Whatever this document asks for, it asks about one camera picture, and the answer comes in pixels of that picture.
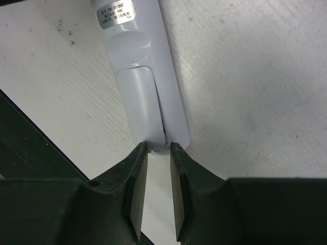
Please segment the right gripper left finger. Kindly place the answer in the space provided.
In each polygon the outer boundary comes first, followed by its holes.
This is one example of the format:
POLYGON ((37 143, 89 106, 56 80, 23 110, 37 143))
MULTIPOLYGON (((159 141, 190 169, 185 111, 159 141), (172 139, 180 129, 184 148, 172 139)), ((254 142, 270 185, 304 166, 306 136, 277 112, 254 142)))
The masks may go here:
POLYGON ((148 144, 89 180, 1 181, 1 244, 148 244, 148 144))

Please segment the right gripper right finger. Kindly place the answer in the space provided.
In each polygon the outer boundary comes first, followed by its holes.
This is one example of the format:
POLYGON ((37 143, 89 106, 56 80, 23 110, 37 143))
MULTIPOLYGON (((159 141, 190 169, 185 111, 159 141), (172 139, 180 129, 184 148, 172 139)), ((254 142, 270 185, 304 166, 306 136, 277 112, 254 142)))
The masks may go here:
POLYGON ((326 244, 326 179, 223 180, 170 146, 181 244, 326 244))

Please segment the white remote control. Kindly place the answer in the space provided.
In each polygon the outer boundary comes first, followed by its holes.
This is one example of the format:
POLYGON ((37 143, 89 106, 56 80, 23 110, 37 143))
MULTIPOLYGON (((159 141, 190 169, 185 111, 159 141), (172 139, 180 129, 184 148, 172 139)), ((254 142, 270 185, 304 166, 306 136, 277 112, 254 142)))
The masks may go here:
POLYGON ((133 140, 191 142, 158 1, 92 1, 133 140))

